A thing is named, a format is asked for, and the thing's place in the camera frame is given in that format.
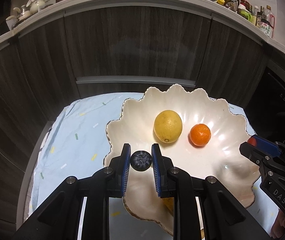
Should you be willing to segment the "person right hand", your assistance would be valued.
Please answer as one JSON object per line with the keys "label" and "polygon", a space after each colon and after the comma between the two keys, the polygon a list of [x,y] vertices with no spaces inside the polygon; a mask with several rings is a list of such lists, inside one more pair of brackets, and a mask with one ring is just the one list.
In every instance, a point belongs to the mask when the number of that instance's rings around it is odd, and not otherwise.
{"label": "person right hand", "polygon": [[285,234],[285,214],[279,210],[273,226],[271,227],[270,236],[273,239],[281,238]]}

